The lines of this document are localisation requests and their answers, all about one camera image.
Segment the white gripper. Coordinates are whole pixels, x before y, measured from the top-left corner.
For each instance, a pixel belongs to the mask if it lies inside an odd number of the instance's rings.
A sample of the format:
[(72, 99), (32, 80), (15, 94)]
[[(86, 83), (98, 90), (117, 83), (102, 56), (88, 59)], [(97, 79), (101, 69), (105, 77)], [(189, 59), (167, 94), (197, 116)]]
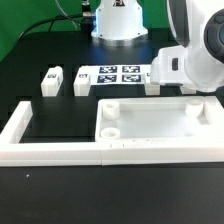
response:
[(184, 68), (185, 48), (161, 48), (151, 63), (150, 81), (157, 85), (187, 86), (190, 80)]

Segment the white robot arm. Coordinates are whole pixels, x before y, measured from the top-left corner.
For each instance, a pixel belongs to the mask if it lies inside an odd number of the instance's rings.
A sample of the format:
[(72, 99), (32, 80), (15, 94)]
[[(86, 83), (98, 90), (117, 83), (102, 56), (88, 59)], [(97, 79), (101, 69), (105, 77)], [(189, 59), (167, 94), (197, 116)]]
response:
[[(180, 84), (201, 92), (224, 86), (224, 0), (165, 0), (177, 45), (162, 48), (151, 63), (150, 82)], [(101, 0), (92, 40), (130, 46), (148, 34), (137, 0)]]

